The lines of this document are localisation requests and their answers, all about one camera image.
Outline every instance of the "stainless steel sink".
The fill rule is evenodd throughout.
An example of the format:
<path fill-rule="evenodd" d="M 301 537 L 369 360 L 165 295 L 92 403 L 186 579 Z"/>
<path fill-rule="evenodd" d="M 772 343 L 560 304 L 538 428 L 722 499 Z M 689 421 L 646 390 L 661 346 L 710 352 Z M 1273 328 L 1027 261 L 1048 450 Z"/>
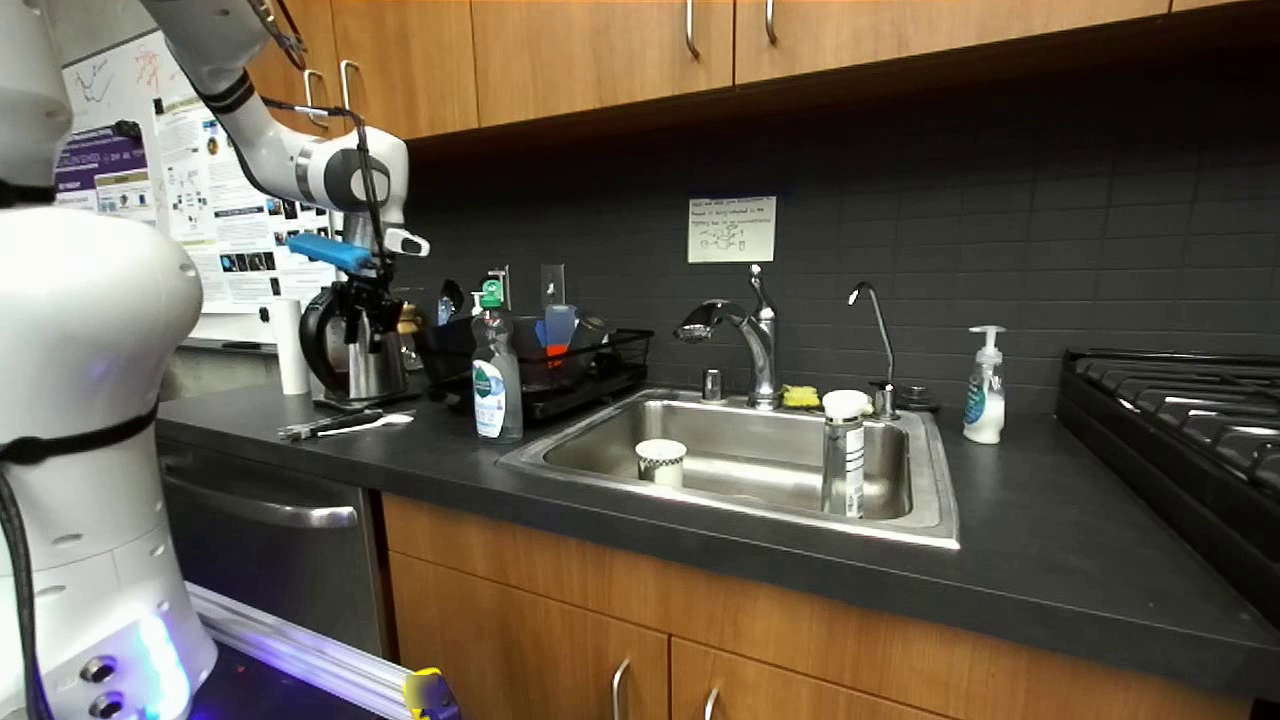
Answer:
<path fill-rule="evenodd" d="M 680 440 L 683 485 L 654 489 L 634 477 L 639 440 Z M 931 416 L 901 412 L 867 422 L 859 517 L 818 513 L 824 421 L 680 398 L 646 389 L 597 416 L 531 440 L 506 464 L 571 485 L 661 495 L 739 517 L 768 517 L 847 537 L 958 548 L 957 493 Z"/>

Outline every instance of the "dishwasher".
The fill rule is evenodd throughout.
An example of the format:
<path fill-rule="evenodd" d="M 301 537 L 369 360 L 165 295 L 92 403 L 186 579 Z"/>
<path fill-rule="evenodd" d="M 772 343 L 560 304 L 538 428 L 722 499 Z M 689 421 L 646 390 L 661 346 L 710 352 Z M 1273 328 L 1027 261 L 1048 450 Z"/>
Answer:
<path fill-rule="evenodd" d="M 185 579 L 392 653 L 377 493 L 201 444 L 158 444 L 158 477 Z"/>

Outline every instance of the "dish rack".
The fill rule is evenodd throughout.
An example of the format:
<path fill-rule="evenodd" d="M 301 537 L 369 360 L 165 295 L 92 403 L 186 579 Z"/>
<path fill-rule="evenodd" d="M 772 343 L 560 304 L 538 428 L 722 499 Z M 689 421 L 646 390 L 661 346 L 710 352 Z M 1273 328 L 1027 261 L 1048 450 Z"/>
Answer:
<path fill-rule="evenodd" d="M 551 422 L 603 398 L 626 395 L 646 378 L 646 328 L 613 328 L 597 343 L 571 343 L 549 355 L 535 343 L 531 314 L 511 318 L 511 346 L 518 355 L 522 422 Z M 418 330 L 416 352 L 427 372 L 427 395 L 451 412 L 473 407 L 473 318 L 458 314 Z"/>

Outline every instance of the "white cup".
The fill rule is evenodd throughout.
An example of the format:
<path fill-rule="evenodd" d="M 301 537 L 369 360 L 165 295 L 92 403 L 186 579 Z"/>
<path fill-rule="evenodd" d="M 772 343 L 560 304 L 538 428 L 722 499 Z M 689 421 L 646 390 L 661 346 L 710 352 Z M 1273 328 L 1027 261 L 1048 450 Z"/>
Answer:
<path fill-rule="evenodd" d="M 639 480 L 652 480 L 654 489 L 680 489 L 683 485 L 683 457 L 689 457 L 689 447 L 680 440 L 639 440 L 634 444 L 634 472 L 639 472 Z"/>

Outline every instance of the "paper sign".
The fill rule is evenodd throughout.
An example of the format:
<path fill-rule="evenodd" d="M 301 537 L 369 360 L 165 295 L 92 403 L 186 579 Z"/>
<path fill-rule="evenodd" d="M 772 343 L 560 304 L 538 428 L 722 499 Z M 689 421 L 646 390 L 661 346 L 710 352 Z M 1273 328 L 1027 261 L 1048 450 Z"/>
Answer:
<path fill-rule="evenodd" d="M 768 265 L 777 195 L 689 199 L 689 265 Z"/>

